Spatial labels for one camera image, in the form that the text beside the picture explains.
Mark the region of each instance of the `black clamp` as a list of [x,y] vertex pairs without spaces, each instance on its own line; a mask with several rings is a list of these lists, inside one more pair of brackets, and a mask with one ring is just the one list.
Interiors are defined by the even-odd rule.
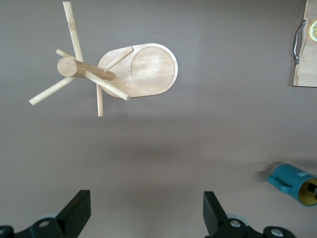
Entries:
[[0,238],[77,238],[90,214],[90,192],[81,190],[55,218],[41,219],[18,233],[0,226]]
[[213,192],[204,192],[203,216],[207,238],[296,238],[282,227],[266,227],[261,234],[238,219],[229,219]]

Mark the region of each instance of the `wooden dowel peg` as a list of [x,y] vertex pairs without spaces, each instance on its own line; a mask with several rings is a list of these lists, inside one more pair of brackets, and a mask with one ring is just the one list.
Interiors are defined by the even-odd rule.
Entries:
[[104,116],[104,106],[103,106],[103,88],[96,84],[97,86],[97,109],[98,109],[98,116]]
[[114,61],[112,61],[111,63],[109,63],[106,67],[104,67],[104,72],[107,72],[109,69],[111,69],[112,67],[114,67],[117,63],[119,63],[121,60],[123,60],[124,58],[126,58],[129,54],[131,54],[132,52],[134,52],[133,47],[130,47],[129,49],[127,49],[125,52],[123,52],[121,55],[119,55]]
[[60,56],[62,56],[62,57],[71,58],[71,59],[73,59],[73,60],[76,59],[74,56],[72,56],[72,55],[70,55],[69,53],[66,53],[66,52],[64,52],[64,51],[62,51],[62,50],[60,50],[60,49],[57,49],[57,50],[56,50],[56,54],[58,54],[58,55],[60,55]]
[[57,63],[57,69],[65,77],[84,78],[86,71],[90,71],[103,79],[112,80],[114,78],[111,71],[105,73],[102,68],[71,58],[61,58]]
[[78,59],[79,61],[84,61],[83,54],[80,49],[77,28],[75,25],[74,14],[71,8],[71,3],[69,1],[64,1],[63,5],[64,5],[65,15],[67,18],[69,33],[70,33],[71,41],[73,43],[76,59]]
[[35,105],[35,104],[39,103],[43,99],[47,98],[49,95],[52,95],[57,90],[61,89],[62,87],[66,86],[67,84],[72,82],[74,79],[75,78],[69,78],[69,77],[62,79],[60,82],[54,84],[53,86],[51,86],[47,90],[43,91],[39,95],[37,95],[34,98],[30,99],[29,102],[32,105]]
[[126,101],[128,101],[130,98],[129,94],[113,86],[108,80],[103,80],[102,78],[99,78],[97,75],[89,71],[86,72],[85,77]]

